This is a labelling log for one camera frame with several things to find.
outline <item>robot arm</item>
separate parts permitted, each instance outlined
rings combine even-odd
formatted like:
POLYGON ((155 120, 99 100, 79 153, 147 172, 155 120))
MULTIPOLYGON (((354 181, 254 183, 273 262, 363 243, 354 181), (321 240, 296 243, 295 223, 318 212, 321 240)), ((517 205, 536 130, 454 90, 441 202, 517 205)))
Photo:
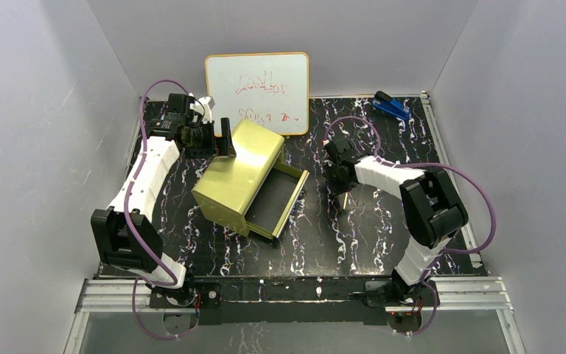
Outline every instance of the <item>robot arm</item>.
MULTIPOLYGON (((212 156, 235 156, 231 142, 228 118, 221 119, 222 136, 214 135, 211 97, 195 102, 185 94, 171 94, 163 117, 146 123, 147 153, 144 165, 132 188, 129 209, 124 210, 127 186, 133 181, 133 168, 118 195, 106 209, 97 209, 91 218, 94 239, 101 261, 105 264, 139 274, 153 282, 172 282, 171 276, 142 248, 126 225, 129 212, 134 226, 146 244, 162 263, 177 277, 177 283, 167 286, 182 289, 187 274, 185 266, 175 262, 162 250, 162 240, 150 221, 157 196, 171 166, 177 162, 180 151, 188 159, 212 156)), ((144 158, 142 148, 134 166, 144 158)), ((183 296, 189 298, 192 289, 185 287, 183 296)))
POLYGON ((468 221, 447 172, 395 168, 380 158, 359 154, 345 139, 326 142, 324 148, 330 159, 325 170, 332 195, 368 184, 402 200, 409 244, 385 295, 387 300, 402 301, 420 291, 425 270, 468 221))

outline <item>whiteboard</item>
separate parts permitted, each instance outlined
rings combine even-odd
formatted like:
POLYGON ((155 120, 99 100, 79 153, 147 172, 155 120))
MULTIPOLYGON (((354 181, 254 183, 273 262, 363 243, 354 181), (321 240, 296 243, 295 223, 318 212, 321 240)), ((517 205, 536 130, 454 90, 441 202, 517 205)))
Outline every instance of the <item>whiteboard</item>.
MULTIPOLYGON (((297 53, 210 55, 205 59, 207 92, 218 122, 231 131, 248 119, 281 135, 309 130, 309 57, 297 53)), ((215 125, 220 135, 220 124, 215 125)))

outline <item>white wall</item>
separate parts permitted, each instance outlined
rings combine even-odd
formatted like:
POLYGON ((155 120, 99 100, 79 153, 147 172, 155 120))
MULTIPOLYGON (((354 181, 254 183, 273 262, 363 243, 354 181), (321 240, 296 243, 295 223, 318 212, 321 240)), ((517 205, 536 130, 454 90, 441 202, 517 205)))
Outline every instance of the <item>white wall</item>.
POLYGON ((85 0, 0 0, 0 353, 61 353, 137 95, 85 0))
POLYGON ((88 0, 138 92, 205 94, 208 55, 306 52, 311 95, 431 89, 476 2, 88 0))
MULTIPOLYGON (((495 202, 483 259, 527 351, 566 353, 566 1, 481 0, 431 100, 451 162, 495 202)), ((483 237, 486 210, 469 205, 483 237)))

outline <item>drawer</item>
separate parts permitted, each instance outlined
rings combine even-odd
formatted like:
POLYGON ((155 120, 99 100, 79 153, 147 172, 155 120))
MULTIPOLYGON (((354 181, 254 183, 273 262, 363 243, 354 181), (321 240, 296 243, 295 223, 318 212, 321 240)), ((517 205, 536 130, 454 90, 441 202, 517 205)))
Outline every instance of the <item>drawer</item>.
POLYGON ((274 162, 246 212, 248 229, 268 239, 279 237, 309 172, 274 162))

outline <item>whiteboard frame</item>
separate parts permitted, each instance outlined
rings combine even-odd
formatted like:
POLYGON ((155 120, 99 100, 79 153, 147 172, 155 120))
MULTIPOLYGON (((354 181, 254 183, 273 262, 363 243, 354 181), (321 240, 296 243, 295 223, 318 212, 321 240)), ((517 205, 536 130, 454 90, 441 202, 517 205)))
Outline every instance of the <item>whiteboard frame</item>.
POLYGON ((246 56, 254 56, 254 55, 298 55, 302 54, 307 58, 307 129, 303 133, 280 133, 279 135, 282 136, 303 136, 307 134, 309 131, 309 55, 305 52, 272 52, 272 53, 243 53, 243 54, 213 54, 208 55, 205 58, 205 81, 207 83, 207 95, 211 95, 209 93, 209 74, 207 72, 207 61, 209 58, 215 57, 246 57, 246 56))

